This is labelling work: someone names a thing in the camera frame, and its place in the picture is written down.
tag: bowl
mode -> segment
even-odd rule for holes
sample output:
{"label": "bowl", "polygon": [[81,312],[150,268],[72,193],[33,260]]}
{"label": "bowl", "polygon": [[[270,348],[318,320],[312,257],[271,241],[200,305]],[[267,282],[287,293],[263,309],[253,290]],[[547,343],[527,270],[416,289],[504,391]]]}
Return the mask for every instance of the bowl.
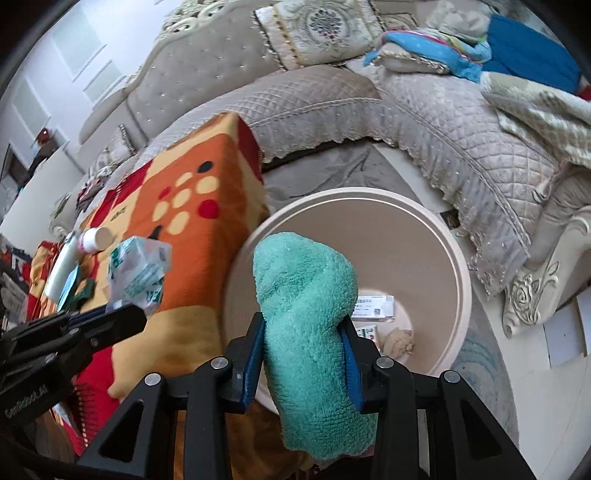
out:
{"label": "bowl", "polygon": [[[393,328],[412,329],[413,352],[398,359],[408,369],[439,376],[451,368],[466,337],[472,306],[464,256],[443,221],[425,207],[364,187],[309,195],[282,208],[252,233],[226,284],[226,339],[244,335],[259,311],[252,255],[258,242],[279,232],[295,232],[341,252],[355,268],[361,294],[394,296],[394,321],[354,323],[377,325],[381,345]],[[256,399],[277,412],[264,372]]]}

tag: teal towel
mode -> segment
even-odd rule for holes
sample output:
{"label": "teal towel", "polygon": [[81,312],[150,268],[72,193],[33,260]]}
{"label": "teal towel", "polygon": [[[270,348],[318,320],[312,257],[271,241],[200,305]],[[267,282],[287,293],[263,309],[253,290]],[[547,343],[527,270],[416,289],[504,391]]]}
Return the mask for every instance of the teal towel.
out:
{"label": "teal towel", "polygon": [[357,301],[353,266],[331,247],[287,232],[258,244],[253,273],[286,448],[318,460],[360,455],[374,442],[377,416],[359,414],[347,395],[336,329]]}

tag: quilted bedspread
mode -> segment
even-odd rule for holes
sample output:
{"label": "quilted bedspread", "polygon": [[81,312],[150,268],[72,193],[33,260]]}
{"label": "quilted bedspread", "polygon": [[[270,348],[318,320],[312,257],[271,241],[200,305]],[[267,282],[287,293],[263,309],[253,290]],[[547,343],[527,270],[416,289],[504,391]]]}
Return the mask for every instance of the quilted bedspread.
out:
{"label": "quilted bedspread", "polygon": [[390,136],[458,209],[461,232],[477,249],[470,266],[488,293],[502,290],[529,256],[543,209],[534,192],[558,169],[552,153],[504,132],[475,83],[349,68],[373,81],[387,106]]}

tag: plastic bag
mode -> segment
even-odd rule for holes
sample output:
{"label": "plastic bag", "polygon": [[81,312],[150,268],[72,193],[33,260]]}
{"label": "plastic bag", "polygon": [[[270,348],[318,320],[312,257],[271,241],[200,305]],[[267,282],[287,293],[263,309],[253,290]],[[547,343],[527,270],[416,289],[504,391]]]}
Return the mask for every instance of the plastic bag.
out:
{"label": "plastic bag", "polygon": [[122,241],[109,256],[111,295],[107,310],[132,303],[146,316],[156,312],[162,303],[172,249],[170,244],[140,236]]}

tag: rug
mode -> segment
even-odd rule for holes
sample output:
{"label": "rug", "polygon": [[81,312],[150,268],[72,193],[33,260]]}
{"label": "rug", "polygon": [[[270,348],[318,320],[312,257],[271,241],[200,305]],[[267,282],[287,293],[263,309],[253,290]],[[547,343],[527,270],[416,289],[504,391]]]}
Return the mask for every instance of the rug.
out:
{"label": "rug", "polygon": [[[267,172],[264,181],[272,212],[304,196],[338,187],[389,190],[421,203],[396,169],[367,140],[311,153]],[[517,412],[509,375],[495,334],[474,292],[468,333],[453,368],[518,446]]]}

